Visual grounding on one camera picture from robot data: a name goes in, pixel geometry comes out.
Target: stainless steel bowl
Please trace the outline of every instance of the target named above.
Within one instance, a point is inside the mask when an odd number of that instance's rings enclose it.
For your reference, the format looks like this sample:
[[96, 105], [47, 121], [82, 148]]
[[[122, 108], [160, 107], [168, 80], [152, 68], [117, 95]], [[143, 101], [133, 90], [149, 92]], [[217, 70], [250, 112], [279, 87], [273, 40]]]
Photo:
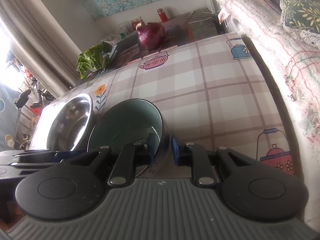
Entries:
[[79, 94], [69, 100], [54, 119], [47, 139], [47, 148], [55, 151], [86, 149], [96, 123], [92, 98]]

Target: bowl rim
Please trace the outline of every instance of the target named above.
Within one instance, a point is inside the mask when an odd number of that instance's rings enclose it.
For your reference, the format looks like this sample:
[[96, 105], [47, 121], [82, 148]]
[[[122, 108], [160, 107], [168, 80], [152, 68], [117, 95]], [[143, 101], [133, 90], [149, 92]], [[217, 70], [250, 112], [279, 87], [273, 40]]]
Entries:
[[[53, 120], [52, 124], [51, 124], [51, 127], [50, 127], [50, 130], [49, 130], [49, 133], [48, 133], [48, 137], [47, 137], [47, 148], [49, 148], [49, 142], [48, 142], [48, 138], [50, 136], [50, 134], [52, 133], [52, 127], [53, 127], [53, 124], [54, 122], [57, 120], [57, 118], [59, 117], [59, 115], [62, 113], [63, 109], [67, 108], [68, 106], [68, 103], [70, 103], [72, 100], [74, 100], [75, 98], [79, 98], [79, 97], [85, 97], [87, 98], [88, 102], [89, 102], [89, 116], [87, 118], [87, 121], [85, 122], [85, 128], [84, 128], [84, 132], [82, 134], [82, 136], [85, 134], [86, 132], [86, 129], [88, 128], [89, 126], [89, 123], [92, 119], [92, 113], [93, 113], [93, 100], [92, 100], [92, 97], [87, 94], [87, 93], [81, 93], [81, 94], [78, 94], [76, 96], [74, 96], [73, 98], [69, 99], [66, 104], [63, 106], [63, 108], [61, 108], [61, 110], [59, 111], [59, 113], [57, 114], [56, 118]], [[73, 145], [73, 147], [71, 149], [66, 149], [66, 151], [73, 151], [82, 141], [82, 136], [81, 138], [78, 140], [78, 142], [76, 144]]]
[[145, 102], [149, 103], [151, 106], [153, 106], [153, 107], [156, 109], [156, 111], [157, 111], [158, 114], [159, 114], [160, 121], [161, 121], [161, 127], [162, 127], [161, 137], [160, 137], [160, 142], [161, 142], [161, 140], [162, 140], [163, 137], [164, 137], [164, 132], [165, 132], [165, 131], [164, 131], [164, 119], [163, 119], [162, 114], [161, 114], [161, 112], [159, 111], [159, 109], [158, 109], [152, 102], [150, 102], [150, 101], [148, 101], [148, 100], [145, 100], [145, 99], [143, 99], [143, 98], [130, 98], [130, 99], [121, 101], [121, 102], [119, 102], [118, 104], [114, 105], [113, 107], [111, 107], [108, 111], [106, 111], [106, 112], [99, 118], [99, 120], [97, 121], [97, 123], [96, 123], [95, 126], [93, 127], [92, 132], [91, 132], [91, 134], [90, 134], [89, 141], [88, 141], [88, 146], [87, 146], [87, 151], [90, 151], [90, 149], [89, 149], [89, 143], [90, 143], [90, 139], [91, 139], [92, 133], [94, 132], [94, 129], [95, 129], [96, 126], [99, 124], [100, 120], [104, 117], [104, 115], [107, 114], [107, 113], [108, 113], [111, 109], [113, 109], [114, 107], [118, 106], [119, 104], [122, 104], [122, 103], [127, 102], [127, 101], [133, 101], [133, 100], [145, 101]]

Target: orange flower print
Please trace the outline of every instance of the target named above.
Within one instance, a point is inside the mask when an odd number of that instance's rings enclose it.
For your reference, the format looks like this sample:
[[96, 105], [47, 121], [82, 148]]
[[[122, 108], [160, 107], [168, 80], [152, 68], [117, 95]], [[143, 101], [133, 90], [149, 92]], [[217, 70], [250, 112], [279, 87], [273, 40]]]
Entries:
[[103, 106], [106, 104], [107, 96], [104, 94], [106, 93], [106, 84], [98, 86], [97, 90], [95, 91], [97, 105], [94, 107], [97, 110], [97, 114], [99, 114], [100, 109], [103, 108]]
[[288, 172], [293, 171], [293, 163], [291, 161], [288, 160], [288, 163], [285, 165], [285, 167], [287, 168]]
[[95, 91], [96, 95], [99, 95], [103, 90], [105, 90], [106, 84], [98, 86], [97, 90]]

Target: bed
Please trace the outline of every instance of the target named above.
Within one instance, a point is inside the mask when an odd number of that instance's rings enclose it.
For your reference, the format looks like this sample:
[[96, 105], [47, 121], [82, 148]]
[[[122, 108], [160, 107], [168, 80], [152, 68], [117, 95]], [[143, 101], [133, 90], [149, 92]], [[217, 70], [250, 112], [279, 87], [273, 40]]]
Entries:
[[[280, 10], [272, 0], [216, 1], [230, 13], [234, 30], [252, 41], [254, 57], [272, 75], [296, 137], [300, 177], [309, 190], [304, 221], [320, 231], [320, 13], [304, 0], [279, 0]], [[295, 12], [289, 11], [292, 1], [302, 3]], [[298, 14], [302, 20], [295, 19]], [[305, 21], [312, 23], [309, 28]]]

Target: table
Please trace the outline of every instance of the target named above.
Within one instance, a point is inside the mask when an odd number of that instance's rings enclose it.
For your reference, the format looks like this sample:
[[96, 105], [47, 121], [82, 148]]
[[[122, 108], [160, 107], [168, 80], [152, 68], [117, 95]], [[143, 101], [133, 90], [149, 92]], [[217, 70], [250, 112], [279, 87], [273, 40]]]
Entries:
[[[104, 105], [96, 98], [98, 87], [106, 95]], [[286, 160], [274, 158], [271, 165], [294, 172], [276, 105], [258, 66], [236, 33], [145, 57], [74, 88], [43, 110], [30, 148], [45, 147], [46, 129], [59, 109], [79, 93], [91, 95], [98, 118], [126, 99], [149, 100], [161, 111], [170, 133], [184, 142], [199, 143], [206, 149], [227, 146], [258, 160], [282, 153]], [[275, 128], [279, 132], [263, 133]], [[173, 165], [169, 151], [144, 176], [190, 175], [190, 168]]]

